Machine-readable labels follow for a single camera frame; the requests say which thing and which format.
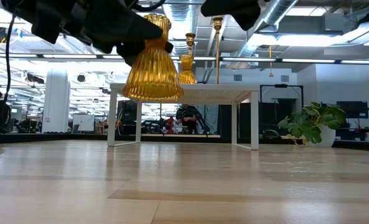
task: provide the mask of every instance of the computer monitor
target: computer monitor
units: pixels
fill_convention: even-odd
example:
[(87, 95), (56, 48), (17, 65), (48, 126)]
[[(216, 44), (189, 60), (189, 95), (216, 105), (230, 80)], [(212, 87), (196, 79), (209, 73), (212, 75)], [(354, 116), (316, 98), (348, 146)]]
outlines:
[(345, 118), (368, 118), (368, 103), (365, 101), (337, 101), (345, 112)]

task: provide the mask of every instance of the ceiling duct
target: ceiling duct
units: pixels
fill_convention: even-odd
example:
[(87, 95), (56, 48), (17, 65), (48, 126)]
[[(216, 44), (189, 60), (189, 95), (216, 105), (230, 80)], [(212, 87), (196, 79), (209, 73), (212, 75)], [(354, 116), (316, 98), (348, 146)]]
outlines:
[(164, 4), (163, 6), (166, 17), (172, 23), (169, 32), (170, 39), (180, 39), (181, 41), (171, 41), (174, 48), (174, 55), (187, 54), (189, 47), (185, 41), (185, 34), (194, 32), (196, 6), (188, 4)]
[[(237, 52), (236, 57), (250, 57), (259, 46), (248, 43), (252, 35), (257, 30), (264, 32), (277, 32), (279, 22), (296, 4), (297, 0), (273, 0), (268, 3), (266, 9), (259, 16), (255, 25), (247, 31), (247, 40), (242, 48)], [(243, 62), (233, 62), (229, 66), (232, 69), (238, 69)]]

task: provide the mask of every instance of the ceiling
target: ceiling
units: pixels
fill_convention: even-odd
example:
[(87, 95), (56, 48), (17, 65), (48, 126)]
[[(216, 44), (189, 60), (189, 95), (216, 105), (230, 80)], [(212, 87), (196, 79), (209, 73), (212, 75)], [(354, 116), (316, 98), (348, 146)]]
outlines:
[[(172, 21), (172, 29), (169, 32), (169, 40), (175, 45), (173, 55), (186, 49), (185, 33), (196, 34), (194, 54), (197, 56), (214, 56), (216, 54), (212, 18), (203, 17), (200, 13), (200, 5), (203, 0), (167, 0), (166, 4), (158, 10), (165, 13)], [(259, 1), (264, 9), (264, 1)], [(345, 12), (362, 11), (369, 9), (369, 1), (333, 1), (333, 0), (300, 0), (287, 16), (322, 16), (327, 11), (336, 14)], [(189, 10), (183, 21), (178, 21), (169, 11), (171, 7), (180, 3), (189, 4)], [(0, 9), (0, 27), (7, 27), (11, 15)], [(235, 55), (248, 41), (249, 35), (243, 31), (231, 16), (224, 17), (222, 29), (222, 41), (220, 52)], [(14, 32), (11, 39), (11, 53), (20, 54), (102, 54), (99, 50), (89, 47), (77, 39), (60, 35), (56, 44), (50, 44), (30, 32), (31, 24), (21, 19), (16, 19)], [(5, 44), (0, 44), (0, 53), (5, 52)], [(254, 57), (270, 57), (270, 51), (266, 47), (257, 47)], [(295, 47), (295, 46), (271, 46), (271, 57), (287, 58), (337, 58), (337, 59), (366, 59), (369, 58), (369, 46), (354, 45), (345, 47)], [(93, 113), (102, 115), (108, 112), (109, 95), (102, 89), (108, 89), (111, 82), (124, 83), (130, 72), (130, 67), (124, 62), (52, 62), (52, 60), (11, 60), (12, 89), (11, 100), (14, 105), (32, 105), (34, 108), (43, 107), (45, 85), (31, 83), (26, 80), (28, 74), (35, 75), (47, 81), (47, 71), (50, 67), (64, 66), (70, 74), (71, 80), (71, 111), (72, 113)], [(197, 62), (195, 67), (204, 67), (205, 63)], [(247, 68), (268, 68), (269, 63), (259, 63)], [(296, 71), (297, 64), (278, 63), (275, 68), (291, 68)], [(77, 76), (85, 75), (86, 81), (78, 82)], [(0, 90), (4, 91), (7, 85), (6, 61), (0, 58)]]

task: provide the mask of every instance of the potted plant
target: potted plant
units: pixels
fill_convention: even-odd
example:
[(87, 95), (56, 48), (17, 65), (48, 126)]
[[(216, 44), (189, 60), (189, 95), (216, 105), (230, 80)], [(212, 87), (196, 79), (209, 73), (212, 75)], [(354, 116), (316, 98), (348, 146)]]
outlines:
[(287, 129), (288, 136), (295, 141), (302, 138), (303, 144), (317, 147), (331, 147), (335, 141), (336, 129), (345, 122), (345, 112), (338, 105), (320, 106), (311, 103), (301, 112), (287, 116), (278, 123), (278, 128)]

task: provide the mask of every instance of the desk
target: desk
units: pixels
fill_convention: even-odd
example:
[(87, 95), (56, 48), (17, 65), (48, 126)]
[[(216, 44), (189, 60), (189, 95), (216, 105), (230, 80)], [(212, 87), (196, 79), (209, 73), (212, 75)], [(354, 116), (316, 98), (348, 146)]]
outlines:
[[(111, 83), (109, 126), (116, 121), (116, 104), (118, 94), (123, 95), (124, 83)], [(184, 95), (177, 101), (137, 101), (137, 121), (141, 121), (142, 103), (185, 103), (190, 105), (231, 105), (231, 143), (246, 149), (259, 149), (259, 85), (181, 85)], [(249, 99), (251, 103), (251, 147), (237, 144), (237, 106)], [(115, 144), (115, 129), (108, 130), (109, 147), (135, 144), (141, 141), (141, 122), (136, 123), (136, 141)]]

